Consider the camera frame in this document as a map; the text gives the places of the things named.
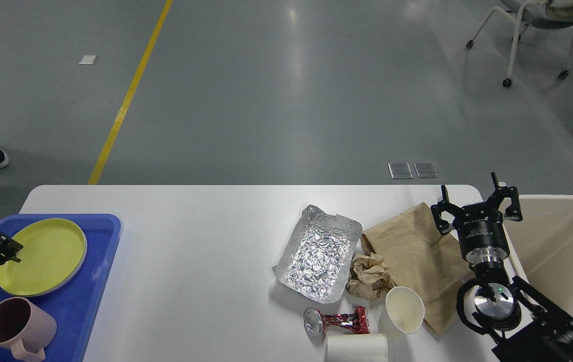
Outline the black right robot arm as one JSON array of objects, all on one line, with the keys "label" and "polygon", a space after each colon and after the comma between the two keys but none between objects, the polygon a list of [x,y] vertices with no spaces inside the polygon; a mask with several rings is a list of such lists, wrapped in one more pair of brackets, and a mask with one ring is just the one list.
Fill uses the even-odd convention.
[{"label": "black right robot arm", "polygon": [[500,184],[495,172],[491,178],[494,191],[484,201],[453,204],[442,185],[430,208],[441,235],[456,231],[461,257],[473,272],[457,290],[457,316],[465,327],[493,339],[500,361],[573,361],[573,316],[506,271],[511,251],[503,223],[523,219],[520,194],[517,187]]}]

